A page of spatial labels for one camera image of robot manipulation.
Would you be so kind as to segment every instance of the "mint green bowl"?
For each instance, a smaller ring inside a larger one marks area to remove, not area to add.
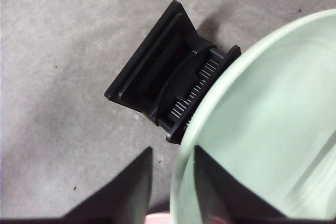
[[[193,178],[195,144],[286,216],[335,218],[336,9],[271,33],[211,87],[176,160],[171,190],[176,224],[202,223]]]

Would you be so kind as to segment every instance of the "black plastic clip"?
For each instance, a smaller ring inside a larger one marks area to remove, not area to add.
[[[172,1],[104,95],[142,112],[180,144],[201,99],[239,56],[238,46],[219,53]]]

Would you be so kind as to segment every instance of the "gray concrete surface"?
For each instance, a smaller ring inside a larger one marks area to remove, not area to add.
[[[171,0],[1,0],[1,214],[66,213],[154,147],[151,207],[167,208],[178,146],[103,92]],[[178,0],[221,50],[245,51],[336,0]]]

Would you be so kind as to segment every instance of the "black plastic bracket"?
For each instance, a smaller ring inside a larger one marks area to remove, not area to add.
[[[142,112],[180,144],[201,99],[239,56],[238,46],[219,53],[172,1],[104,95]]]

